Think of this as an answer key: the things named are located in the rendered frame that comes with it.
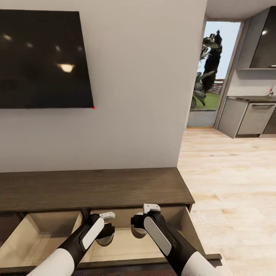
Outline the pillar candle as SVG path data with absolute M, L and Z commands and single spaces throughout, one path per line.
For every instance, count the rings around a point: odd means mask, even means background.
M 112 236 L 104 237 L 102 239 L 96 239 L 96 241 L 100 246 L 108 246 L 112 242 L 113 238 L 114 233 L 112 234 Z
M 137 215 L 143 215 L 143 213 L 140 212 L 140 213 L 137 213 Z M 147 234 L 147 231 L 145 229 L 135 228 L 133 224 L 131 224 L 131 232 L 138 239 L 144 238 Z

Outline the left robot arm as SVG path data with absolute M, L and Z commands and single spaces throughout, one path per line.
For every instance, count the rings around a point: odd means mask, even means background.
M 90 214 L 84 224 L 27 276 L 71 276 L 94 240 L 115 232 L 112 223 L 104 222 L 114 218 L 113 212 Z

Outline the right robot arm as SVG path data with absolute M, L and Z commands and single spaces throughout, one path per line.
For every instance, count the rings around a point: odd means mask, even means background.
M 143 215 L 135 214 L 131 224 L 145 229 L 168 260 L 177 276 L 223 276 L 170 223 L 157 204 L 144 204 Z

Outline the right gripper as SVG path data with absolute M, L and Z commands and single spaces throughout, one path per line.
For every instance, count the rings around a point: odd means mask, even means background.
M 135 228 L 143 228 L 143 219 L 146 217 L 146 214 L 144 215 L 137 215 L 135 214 L 134 217 L 131 218 L 131 224 L 134 225 Z

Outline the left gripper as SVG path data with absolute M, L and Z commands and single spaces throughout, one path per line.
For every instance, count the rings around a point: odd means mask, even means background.
M 96 239 L 102 239 L 104 237 L 112 236 L 112 234 L 115 232 L 115 226 L 112 226 L 112 223 L 105 223 L 104 225 L 104 232 L 101 236 L 97 236 Z

